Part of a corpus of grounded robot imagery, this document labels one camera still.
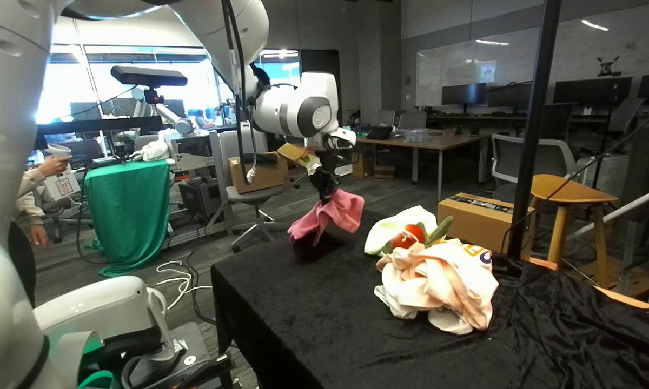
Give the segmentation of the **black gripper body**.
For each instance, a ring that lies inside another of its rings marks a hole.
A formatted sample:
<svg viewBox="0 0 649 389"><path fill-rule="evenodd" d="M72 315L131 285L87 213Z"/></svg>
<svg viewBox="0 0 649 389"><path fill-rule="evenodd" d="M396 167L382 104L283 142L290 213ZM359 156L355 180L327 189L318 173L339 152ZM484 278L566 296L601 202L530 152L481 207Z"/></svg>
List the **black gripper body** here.
<svg viewBox="0 0 649 389"><path fill-rule="evenodd" d="M339 188L335 169L339 163L349 163L351 153L329 148L329 152L318 152L316 158L321 159L321 167L310 174L310 184L316 188L318 198L327 202L333 197L333 192Z"/></svg>

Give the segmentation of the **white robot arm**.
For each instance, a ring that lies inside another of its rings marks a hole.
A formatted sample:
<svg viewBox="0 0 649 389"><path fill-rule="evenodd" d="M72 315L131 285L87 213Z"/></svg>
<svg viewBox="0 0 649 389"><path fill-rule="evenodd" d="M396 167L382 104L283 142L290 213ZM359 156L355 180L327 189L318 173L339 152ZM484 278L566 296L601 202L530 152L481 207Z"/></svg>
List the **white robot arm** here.
<svg viewBox="0 0 649 389"><path fill-rule="evenodd" d="M307 174L318 197L329 200L338 184L321 153L346 135L338 77L329 72L303 72L294 82L271 77L259 62L271 33L261 0L70 0L64 13L109 22L153 8L168 8L209 53L214 72L234 93L240 122L316 146L318 158Z"/></svg>

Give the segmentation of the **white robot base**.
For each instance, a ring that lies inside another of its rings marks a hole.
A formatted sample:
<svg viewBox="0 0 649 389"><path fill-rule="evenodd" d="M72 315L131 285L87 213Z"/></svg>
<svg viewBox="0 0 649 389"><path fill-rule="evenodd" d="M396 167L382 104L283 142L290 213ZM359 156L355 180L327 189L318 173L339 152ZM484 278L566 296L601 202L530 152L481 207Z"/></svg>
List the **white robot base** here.
<svg viewBox="0 0 649 389"><path fill-rule="evenodd" d="M136 277L34 305L9 255L53 25L75 0L0 0L0 389L200 389L220 375L193 326L170 329Z"/></svg>

